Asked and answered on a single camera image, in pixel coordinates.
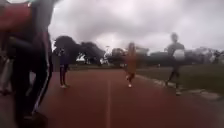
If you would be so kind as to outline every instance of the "running track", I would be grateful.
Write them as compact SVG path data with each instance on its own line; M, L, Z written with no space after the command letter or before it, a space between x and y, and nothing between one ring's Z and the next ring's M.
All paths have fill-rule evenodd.
M52 77L41 106L49 128L224 128L211 102L190 94L176 97L172 89L141 78L128 88L120 70L68 72L67 81L71 87L63 90L59 73ZM0 98L0 112L12 113L9 99Z

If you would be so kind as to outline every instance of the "runner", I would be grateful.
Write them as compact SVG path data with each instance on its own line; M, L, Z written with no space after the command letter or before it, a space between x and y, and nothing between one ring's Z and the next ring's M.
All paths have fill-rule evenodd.
M137 64L137 57L135 51L135 44L130 43L128 47L128 53L126 56L126 79L128 80L128 87L132 87L132 80L135 78L136 72L136 64Z
M174 57L174 54L177 50L184 50L184 45L178 42L178 35L176 33L172 33L171 35L171 39L173 41L173 43L171 45L168 46L167 51L168 51L168 55L172 60L172 72L169 76L169 79L166 81L165 85L167 86L168 83L174 78L177 78L176 81L176 95L180 95L181 94L181 90L179 87L179 77L180 77L180 73L179 73L179 69L180 69L180 62Z

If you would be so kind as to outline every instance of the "shoe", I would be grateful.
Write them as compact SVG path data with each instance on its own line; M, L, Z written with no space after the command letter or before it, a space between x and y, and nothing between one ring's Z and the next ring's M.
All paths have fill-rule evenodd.
M61 85L61 88L63 88L63 89L65 89L67 87L68 87L67 85Z
M23 128L46 127L48 119L41 113L35 112L32 116L25 116L23 119Z

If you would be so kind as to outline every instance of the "lane line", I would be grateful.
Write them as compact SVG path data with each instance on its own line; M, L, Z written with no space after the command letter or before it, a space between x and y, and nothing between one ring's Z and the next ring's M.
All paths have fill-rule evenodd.
M107 81L106 128L111 128L111 82Z

